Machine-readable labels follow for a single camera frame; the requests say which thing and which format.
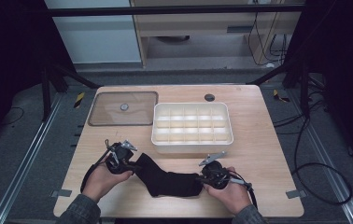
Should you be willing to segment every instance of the person's left hand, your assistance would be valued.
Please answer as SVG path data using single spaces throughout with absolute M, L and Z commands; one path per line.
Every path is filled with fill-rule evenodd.
M 104 163 L 101 163 L 87 179 L 82 194 L 98 203 L 113 187 L 127 180 L 132 174 L 132 171 L 126 171 L 122 174 L 114 175 L 110 173 Z

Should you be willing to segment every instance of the black sock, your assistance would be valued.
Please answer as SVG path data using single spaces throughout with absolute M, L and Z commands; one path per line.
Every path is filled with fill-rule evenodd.
M 147 154 L 142 153 L 135 163 L 142 167 L 136 175 L 144 182 L 152 197 L 159 195 L 190 197 L 200 194 L 203 186 L 196 181 L 198 174 L 165 172 Z

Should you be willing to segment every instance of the white wall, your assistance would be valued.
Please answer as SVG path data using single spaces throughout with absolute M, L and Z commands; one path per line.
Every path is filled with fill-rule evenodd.
M 128 0 L 45 0 L 48 8 L 129 7 Z M 73 63 L 141 63 L 132 16 L 53 18 Z

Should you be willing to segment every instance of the floor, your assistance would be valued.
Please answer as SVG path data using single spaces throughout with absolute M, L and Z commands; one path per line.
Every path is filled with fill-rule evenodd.
M 280 49 L 281 42 L 278 38 L 273 49 Z M 111 73 L 81 75 L 103 85 L 246 83 L 282 63 L 278 56 L 273 59 L 257 65 L 241 35 L 191 36 L 187 41 L 154 37 L 150 40 L 148 63 L 144 68 L 126 67 Z M 299 87 L 284 90 L 280 85 L 282 77 L 281 74 L 261 85 L 275 125 L 301 113 Z M 53 109 L 57 113 L 49 126 L 41 123 L 41 89 L 34 86 L 15 96 L 13 108 L 0 127 L 0 219 L 5 223 L 54 223 L 52 208 L 56 198 L 52 196 L 62 186 L 95 95 L 95 90 L 72 79 L 67 81 L 70 85 L 67 93 L 52 92 Z M 278 90 L 282 99 L 274 97 L 274 90 Z M 84 100 L 79 108 L 74 108 L 77 95 L 83 91 Z M 302 119 L 275 128 L 289 168 L 294 170 L 293 157 L 298 148 L 299 164 L 331 165 L 346 177 L 353 189 L 353 157 L 347 153 L 343 136 L 326 110 L 326 102 L 320 94 L 313 93 L 310 104 L 313 105 L 311 120 L 298 147 L 297 132 Z M 38 130 L 46 137 L 37 139 Z M 302 170 L 301 176 L 314 193 L 327 200 L 342 201 L 347 197 L 347 184 L 329 169 L 310 167 Z M 304 190 L 300 180 L 295 175 L 293 178 L 297 189 Z M 270 223 L 353 223 L 353 199 L 341 206 L 331 205 L 316 198 L 313 192 L 307 189 L 305 192 L 308 196 L 302 198 L 305 210 L 302 217 L 269 218 Z

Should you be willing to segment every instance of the hand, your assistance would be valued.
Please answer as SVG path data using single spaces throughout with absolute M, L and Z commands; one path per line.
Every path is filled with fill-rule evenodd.
M 229 171 L 235 172 L 234 167 L 229 167 L 227 169 Z M 209 195 L 220 200 L 234 215 L 252 204 L 251 200 L 249 199 L 246 187 L 239 184 L 229 182 L 224 189 L 214 189 L 211 186 L 204 184 L 204 188 L 206 191 L 208 191 Z
M 113 187 L 127 180 L 132 174 L 132 171 L 126 171 L 122 174 L 114 175 L 110 173 L 104 163 L 101 163 L 89 176 L 82 194 L 98 203 Z

